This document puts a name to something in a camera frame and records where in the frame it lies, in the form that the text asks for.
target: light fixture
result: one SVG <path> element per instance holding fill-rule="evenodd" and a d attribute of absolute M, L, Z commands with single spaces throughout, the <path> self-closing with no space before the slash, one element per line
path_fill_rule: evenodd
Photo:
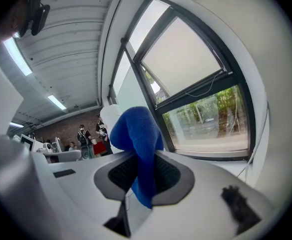
<path fill-rule="evenodd" d="M 14 123 L 14 122 L 10 122 L 9 125 L 10 126 L 14 126 L 14 127 L 18 127 L 18 128 L 23 128 L 24 127 L 23 125 L 17 124 L 17 123 Z"/>
<path fill-rule="evenodd" d="M 19 69 L 24 73 L 25 76 L 29 75 L 31 73 L 31 70 L 24 60 L 23 56 L 21 55 L 14 38 L 11 37 L 3 43 L 6 46 L 9 55 L 14 60 Z"/>
<path fill-rule="evenodd" d="M 50 99 L 57 107 L 59 107 L 61 110 L 65 110 L 66 107 L 61 104 L 56 98 L 54 95 L 50 95 L 47 97 L 48 99 Z"/>

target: brick wall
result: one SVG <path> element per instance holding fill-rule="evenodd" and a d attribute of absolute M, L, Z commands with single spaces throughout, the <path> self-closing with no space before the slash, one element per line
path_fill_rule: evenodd
<path fill-rule="evenodd" d="M 77 133 L 79 131 L 79 126 L 83 124 L 85 129 L 92 135 L 92 138 L 96 138 L 99 142 L 101 139 L 96 133 L 96 124 L 98 123 L 98 118 L 96 116 L 100 113 L 100 110 L 101 109 L 95 109 L 82 114 L 74 115 L 43 128 L 39 128 L 34 131 L 35 137 L 42 137 L 44 141 L 51 140 L 51 142 L 54 142 L 55 136 L 57 136 L 60 137 L 60 140 L 64 146 L 69 145 L 70 142 L 75 142 L 76 145 L 78 145 Z"/>

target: blue cloth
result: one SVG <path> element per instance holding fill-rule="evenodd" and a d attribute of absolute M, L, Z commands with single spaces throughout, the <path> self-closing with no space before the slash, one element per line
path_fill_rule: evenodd
<path fill-rule="evenodd" d="M 164 146 L 160 130 L 150 111 L 144 106 L 126 110 L 112 129 L 110 141 L 120 150 L 137 153 L 138 176 L 131 188 L 138 200 L 151 208 L 151 199 L 156 194 L 155 150 L 163 150 Z"/>

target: white corrugated ceiling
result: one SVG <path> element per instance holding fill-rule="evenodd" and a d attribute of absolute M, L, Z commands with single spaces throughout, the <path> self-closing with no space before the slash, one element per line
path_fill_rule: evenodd
<path fill-rule="evenodd" d="M 17 41 L 32 74 L 24 76 L 0 44 L 0 66 L 24 98 L 14 122 L 25 126 L 97 105 L 97 54 L 111 0 L 41 2 L 50 5 L 45 27 L 38 35 L 26 33 Z M 52 104 L 49 95 L 67 111 Z M 19 131 L 9 129 L 10 134 Z"/>

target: open window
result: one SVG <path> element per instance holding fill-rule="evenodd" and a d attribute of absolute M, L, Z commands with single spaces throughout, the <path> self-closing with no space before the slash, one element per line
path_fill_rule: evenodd
<path fill-rule="evenodd" d="M 125 57 L 167 150 L 212 160 L 249 158 L 255 145 L 250 92 L 212 29 L 168 0 L 145 0 L 121 43 L 111 86 L 117 93 L 119 58 Z"/>

